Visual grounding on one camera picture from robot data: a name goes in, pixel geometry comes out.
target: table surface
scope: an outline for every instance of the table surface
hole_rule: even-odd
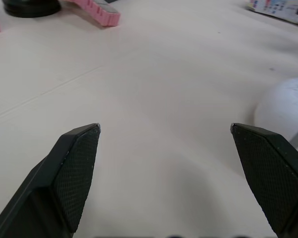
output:
[[[8,16],[0,2],[0,212],[58,137],[99,122],[75,237],[273,237],[230,134],[298,77],[298,27],[243,0],[119,0],[118,27],[71,3]]]

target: cardboard box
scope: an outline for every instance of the cardboard box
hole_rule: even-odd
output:
[[[249,9],[298,24],[298,0],[250,0]]]

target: white ball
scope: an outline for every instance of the white ball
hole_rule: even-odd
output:
[[[298,78],[270,90],[258,104],[255,126],[281,134],[298,150]]]

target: black lid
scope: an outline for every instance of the black lid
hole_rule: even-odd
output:
[[[41,17],[61,10],[58,0],[3,0],[5,11],[16,17]]]

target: pink object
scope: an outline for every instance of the pink object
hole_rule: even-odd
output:
[[[117,26],[120,13],[104,0],[66,0],[75,2],[102,26]]]

